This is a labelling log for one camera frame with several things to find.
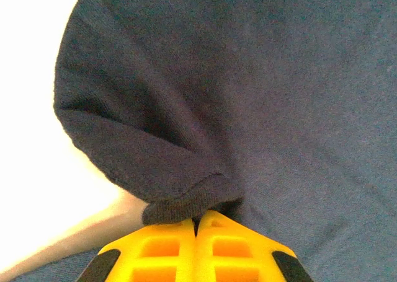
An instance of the white background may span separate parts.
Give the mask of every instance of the white background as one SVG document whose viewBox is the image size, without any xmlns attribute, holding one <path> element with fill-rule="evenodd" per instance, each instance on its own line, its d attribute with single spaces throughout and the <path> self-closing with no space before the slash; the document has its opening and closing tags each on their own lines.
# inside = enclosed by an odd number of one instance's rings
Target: white background
<svg viewBox="0 0 397 282">
<path fill-rule="evenodd" d="M 125 196 L 73 147 L 52 110 L 55 60 L 76 1 L 0 0 L 0 280 L 71 227 L 118 213 Z"/>
</svg>

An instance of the yellow plastic object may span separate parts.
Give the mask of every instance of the yellow plastic object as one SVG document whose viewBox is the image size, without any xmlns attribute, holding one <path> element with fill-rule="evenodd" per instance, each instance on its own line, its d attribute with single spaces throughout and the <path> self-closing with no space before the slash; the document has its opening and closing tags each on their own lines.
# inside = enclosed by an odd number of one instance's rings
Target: yellow plastic object
<svg viewBox="0 0 397 282">
<path fill-rule="evenodd" d="M 197 237 L 191 219 L 146 226 L 106 245 L 100 255 L 105 263 L 89 266 L 91 275 L 78 281 L 312 282 L 288 247 L 216 211 L 201 219 Z"/>
</svg>

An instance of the sweatshirt sleeve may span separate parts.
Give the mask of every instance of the sweatshirt sleeve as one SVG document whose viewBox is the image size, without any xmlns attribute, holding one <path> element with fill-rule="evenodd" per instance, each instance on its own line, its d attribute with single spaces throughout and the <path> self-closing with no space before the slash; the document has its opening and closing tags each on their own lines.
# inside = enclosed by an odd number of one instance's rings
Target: sweatshirt sleeve
<svg viewBox="0 0 397 282">
<path fill-rule="evenodd" d="M 154 134 L 164 126 L 172 136 L 179 118 L 164 108 L 165 121 L 153 124 L 149 111 L 152 104 L 163 108 L 167 86 L 107 6 L 78 1 L 56 62 L 54 110 L 74 145 L 111 182 L 149 203 L 144 224 L 181 221 L 242 196 L 206 155 Z"/>
</svg>

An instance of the clothing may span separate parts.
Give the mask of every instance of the clothing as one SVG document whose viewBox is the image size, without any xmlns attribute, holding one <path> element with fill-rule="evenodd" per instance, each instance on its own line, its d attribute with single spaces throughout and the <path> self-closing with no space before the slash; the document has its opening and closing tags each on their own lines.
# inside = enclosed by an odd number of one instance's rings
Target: clothing
<svg viewBox="0 0 397 282">
<path fill-rule="evenodd" d="M 145 224 L 226 203 L 315 281 L 397 281 L 395 1 L 79 0 L 55 112 Z"/>
</svg>

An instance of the black rubber edge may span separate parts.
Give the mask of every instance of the black rubber edge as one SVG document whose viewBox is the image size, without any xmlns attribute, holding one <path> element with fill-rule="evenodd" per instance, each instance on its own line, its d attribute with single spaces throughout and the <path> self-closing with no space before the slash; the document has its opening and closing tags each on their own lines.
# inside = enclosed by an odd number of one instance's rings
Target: black rubber edge
<svg viewBox="0 0 397 282">
<path fill-rule="evenodd" d="M 76 282 L 105 282 L 121 251 L 112 249 L 96 256 Z"/>
<path fill-rule="evenodd" d="M 282 251 L 274 251 L 272 255 L 286 282 L 314 282 L 295 257 Z"/>
</svg>

